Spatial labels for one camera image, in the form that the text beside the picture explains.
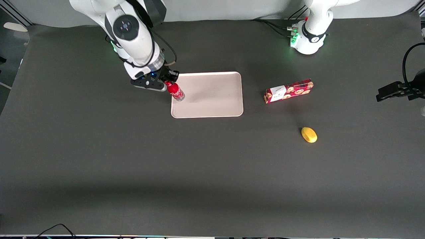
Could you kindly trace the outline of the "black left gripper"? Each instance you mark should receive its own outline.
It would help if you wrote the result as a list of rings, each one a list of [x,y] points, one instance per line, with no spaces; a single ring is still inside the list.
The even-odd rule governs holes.
[[[425,98],[425,71],[417,72],[412,81],[407,80],[406,70],[402,70],[404,83],[396,81],[378,89],[377,102],[393,97],[408,97],[408,100]]]

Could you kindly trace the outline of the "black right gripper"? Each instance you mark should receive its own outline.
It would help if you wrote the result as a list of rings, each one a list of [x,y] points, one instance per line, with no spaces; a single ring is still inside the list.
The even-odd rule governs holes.
[[[167,91],[164,81],[168,80],[171,83],[175,83],[178,80],[179,74],[179,71],[161,68],[160,70],[138,77],[135,80],[131,79],[130,84],[137,88],[164,92]]]

